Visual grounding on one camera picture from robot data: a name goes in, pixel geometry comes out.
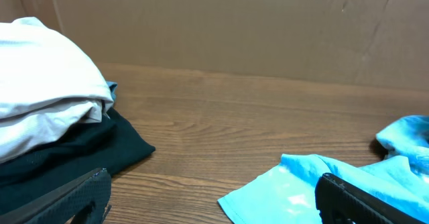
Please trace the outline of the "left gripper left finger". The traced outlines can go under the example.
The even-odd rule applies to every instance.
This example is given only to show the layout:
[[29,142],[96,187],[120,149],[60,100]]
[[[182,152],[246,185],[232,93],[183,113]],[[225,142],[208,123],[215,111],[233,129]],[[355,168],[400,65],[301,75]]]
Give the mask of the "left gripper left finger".
[[94,169],[1,216],[2,224],[101,224],[111,205],[111,176]]

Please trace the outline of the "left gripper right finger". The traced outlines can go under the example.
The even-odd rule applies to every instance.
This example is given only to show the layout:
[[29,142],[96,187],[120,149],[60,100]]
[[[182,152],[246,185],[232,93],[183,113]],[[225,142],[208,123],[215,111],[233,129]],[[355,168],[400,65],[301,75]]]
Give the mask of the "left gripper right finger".
[[423,224],[331,173],[319,178],[315,201],[323,224]]

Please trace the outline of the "light blue printed t-shirt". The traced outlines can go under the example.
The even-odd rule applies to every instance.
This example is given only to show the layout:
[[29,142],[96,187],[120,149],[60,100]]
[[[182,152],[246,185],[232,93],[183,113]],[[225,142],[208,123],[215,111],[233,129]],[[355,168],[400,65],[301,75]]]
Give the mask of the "light blue printed t-shirt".
[[428,222],[428,117],[402,117],[376,135],[381,162],[354,167],[316,154],[282,155],[280,163],[218,200],[234,223],[321,223],[315,186],[331,173]]

